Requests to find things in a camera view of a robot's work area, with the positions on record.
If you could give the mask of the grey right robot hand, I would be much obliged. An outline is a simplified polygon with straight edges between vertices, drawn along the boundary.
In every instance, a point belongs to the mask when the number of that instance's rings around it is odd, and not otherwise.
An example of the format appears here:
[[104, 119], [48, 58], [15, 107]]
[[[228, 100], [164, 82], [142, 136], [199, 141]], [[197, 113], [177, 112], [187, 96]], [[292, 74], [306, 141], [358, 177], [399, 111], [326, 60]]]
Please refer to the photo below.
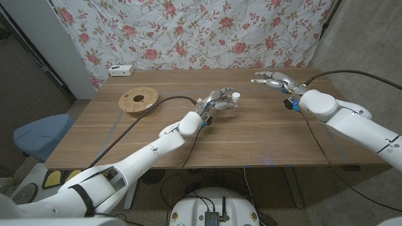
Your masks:
[[286, 94], [304, 95], [308, 89], [288, 75], [281, 72], [256, 72], [255, 75], [262, 76], [263, 78], [254, 78], [250, 82], [254, 84], [266, 85], [272, 89], [281, 90]]

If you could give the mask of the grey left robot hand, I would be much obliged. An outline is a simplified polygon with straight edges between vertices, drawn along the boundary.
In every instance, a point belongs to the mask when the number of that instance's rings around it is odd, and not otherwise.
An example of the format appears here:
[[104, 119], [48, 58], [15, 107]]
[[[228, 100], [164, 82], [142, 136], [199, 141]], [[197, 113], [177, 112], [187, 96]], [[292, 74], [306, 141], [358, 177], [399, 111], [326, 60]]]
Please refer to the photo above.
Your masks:
[[211, 109], [235, 110], [239, 107], [240, 99], [241, 94], [233, 92], [232, 87], [212, 91], [206, 98], [197, 100], [197, 114], [204, 118]]

